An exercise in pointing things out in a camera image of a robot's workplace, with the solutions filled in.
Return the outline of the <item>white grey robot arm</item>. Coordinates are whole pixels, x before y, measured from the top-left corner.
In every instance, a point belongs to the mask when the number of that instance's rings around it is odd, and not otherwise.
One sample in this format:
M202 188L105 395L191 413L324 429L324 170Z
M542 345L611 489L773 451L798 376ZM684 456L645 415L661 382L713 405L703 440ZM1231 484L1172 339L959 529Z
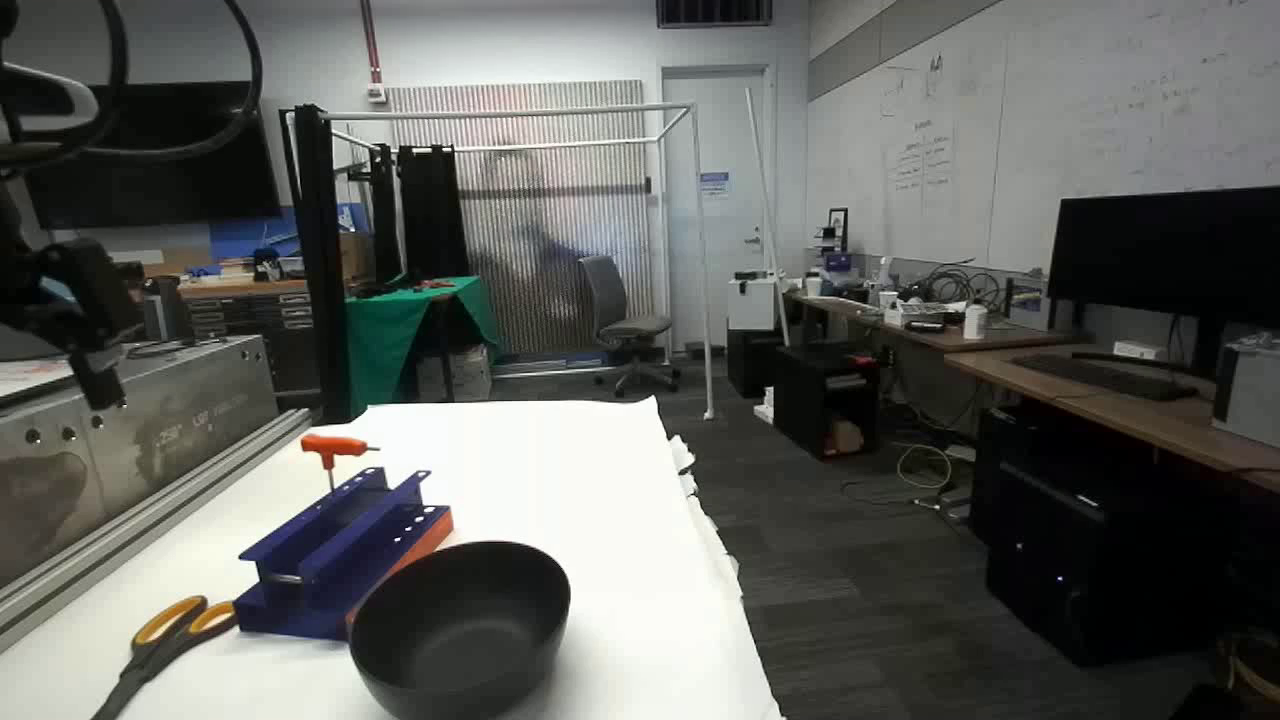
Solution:
M121 0L97 0L109 33L109 76L98 86L51 69L0 60L0 319L60 346L92 406L125 405L117 365L125 345L143 328L138 309L97 239L33 248L6 185L79 154L167 164L230 142L258 117L264 52L241 0L220 5L248 47L248 93L230 106L230 118L202 139L167 148L105 142L121 118L131 69Z

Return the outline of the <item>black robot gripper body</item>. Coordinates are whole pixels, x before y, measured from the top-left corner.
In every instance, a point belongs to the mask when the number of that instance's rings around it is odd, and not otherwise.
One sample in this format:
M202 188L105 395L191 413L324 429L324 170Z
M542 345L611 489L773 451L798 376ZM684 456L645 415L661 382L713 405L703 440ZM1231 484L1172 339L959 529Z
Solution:
M138 331L138 309L97 239L0 248L0 319L54 345L77 370L105 376Z

